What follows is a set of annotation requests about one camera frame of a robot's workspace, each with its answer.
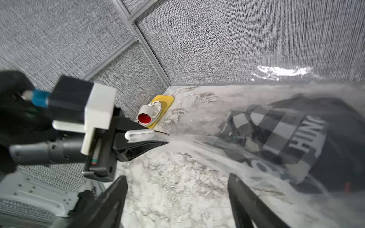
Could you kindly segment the yellow tray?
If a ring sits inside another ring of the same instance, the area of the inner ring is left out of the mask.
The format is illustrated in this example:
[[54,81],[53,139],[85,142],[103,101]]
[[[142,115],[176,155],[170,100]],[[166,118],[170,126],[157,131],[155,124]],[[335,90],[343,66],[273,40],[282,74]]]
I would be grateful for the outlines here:
[[158,95],[148,105],[153,108],[158,108],[158,116],[154,117],[147,125],[147,128],[154,128],[159,120],[163,117],[169,107],[173,104],[175,98],[172,96]]

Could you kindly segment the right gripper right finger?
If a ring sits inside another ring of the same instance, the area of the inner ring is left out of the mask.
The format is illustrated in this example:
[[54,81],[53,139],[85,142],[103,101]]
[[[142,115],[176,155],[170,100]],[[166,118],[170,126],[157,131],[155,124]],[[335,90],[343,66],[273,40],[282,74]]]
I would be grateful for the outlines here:
[[237,228],[287,228],[281,220],[237,175],[228,178],[228,193]]

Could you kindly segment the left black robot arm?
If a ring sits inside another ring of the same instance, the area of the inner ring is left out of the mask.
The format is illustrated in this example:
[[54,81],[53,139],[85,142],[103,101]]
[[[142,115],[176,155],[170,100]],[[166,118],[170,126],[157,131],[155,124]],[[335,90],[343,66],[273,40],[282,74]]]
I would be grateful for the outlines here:
[[20,71],[1,72],[1,173],[19,165],[83,163],[83,176],[111,182],[118,162],[167,144],[125,117],[113,87],[61,76],[51,92]]

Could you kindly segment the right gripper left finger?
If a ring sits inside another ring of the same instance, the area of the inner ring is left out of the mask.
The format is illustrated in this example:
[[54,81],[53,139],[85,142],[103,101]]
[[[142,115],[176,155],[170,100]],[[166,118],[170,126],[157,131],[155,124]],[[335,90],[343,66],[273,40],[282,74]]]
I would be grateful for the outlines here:
[[119,228],[127,192],[127,178],[119,176],[105,192],[77,215],[68,227]]

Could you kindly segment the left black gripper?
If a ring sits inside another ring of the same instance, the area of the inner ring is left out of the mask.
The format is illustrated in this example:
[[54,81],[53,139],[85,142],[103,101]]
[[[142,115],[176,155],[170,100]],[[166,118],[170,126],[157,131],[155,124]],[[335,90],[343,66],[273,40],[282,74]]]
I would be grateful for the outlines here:
[[94,181],[112,182],[118,161],[131,161],[154,148],[168,144],[162,141],[129,143],[127,140],[115,140],[123,139],[122,134],[128,131],[145,129],[147,127],[127,118],[121,108],[115,107],[109,129],[97,129],[94,133],[83,176]]

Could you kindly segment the clear vacuum bag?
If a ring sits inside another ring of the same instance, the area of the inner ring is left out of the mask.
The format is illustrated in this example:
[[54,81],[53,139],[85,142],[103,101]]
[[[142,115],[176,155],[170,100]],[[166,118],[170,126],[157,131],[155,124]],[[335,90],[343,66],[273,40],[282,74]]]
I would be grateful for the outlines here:
[[126,228],[365,225],[365,85],[171,87],[169,143],[119,165]]

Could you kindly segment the black white checkered cloth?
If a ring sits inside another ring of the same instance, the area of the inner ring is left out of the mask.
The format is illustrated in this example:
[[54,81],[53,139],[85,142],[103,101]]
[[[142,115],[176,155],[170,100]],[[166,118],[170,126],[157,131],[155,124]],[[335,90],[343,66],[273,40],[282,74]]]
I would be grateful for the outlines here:
[[217,136],[283,166],[291,182],[300,184],[322,153],[327,127],[317,116],[253,104],[246,111],[232,110]]

